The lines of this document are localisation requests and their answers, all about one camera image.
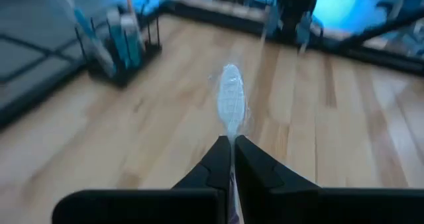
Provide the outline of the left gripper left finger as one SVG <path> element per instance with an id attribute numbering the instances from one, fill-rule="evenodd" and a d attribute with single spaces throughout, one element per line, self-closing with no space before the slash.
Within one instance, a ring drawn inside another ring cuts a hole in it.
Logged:
<path id="1" fill-rule="evenodd" d="M 219 136 L 203 158 L 174 188 L 215 188 L 230 186 L 231 146 L 226 136 Z"/>

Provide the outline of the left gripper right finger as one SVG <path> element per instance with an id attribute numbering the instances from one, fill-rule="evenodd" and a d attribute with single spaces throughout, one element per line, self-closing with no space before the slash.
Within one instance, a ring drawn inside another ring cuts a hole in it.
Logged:
<path id="1" fill-rule="evenodd" d="M 237 174 L 265 189 L 313 190 L 319 186 L 278 162 L 244 135 L 235 140 Z"/>

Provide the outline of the white toothbrush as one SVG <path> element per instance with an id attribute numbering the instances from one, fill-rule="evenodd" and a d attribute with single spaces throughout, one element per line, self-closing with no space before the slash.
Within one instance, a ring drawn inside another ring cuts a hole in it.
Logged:
<path id="1" fill-rule="evenodd" d="M 80 25 L 80 27 L 82 28 L 82 31 L 88 37 L 91 43 L 91 47 L 94 51 L 94 54 L 96 55 L 96 58 L 99 61 L 99 64 L 103 68 L 103 71 L 109 77 L 114 76 L 116 69 L 115 69 L 114 61 L 109 51 L 106 49 L 102 41 L 96 35 L 94 29 L 91 27 L 91 23 L 84 16 L 82 10 L 78 9 L 77 7 L 74 7 L 73 12 L 74 12 L 74 17 L 76 19 L 76 22 Z"/>
<path id="2" fill-rule="evenodd" d="M 221 73 L 211 78 L 217 82 L 215 86 L 217 116 L 225 129 L 231 152 L 228 224 L 241 224 L 242 214 L 235 170 L 235 140 L 239 135 L 246 133 L 250 119 L 244 79 L 236 64 L 223 66 Z"/>

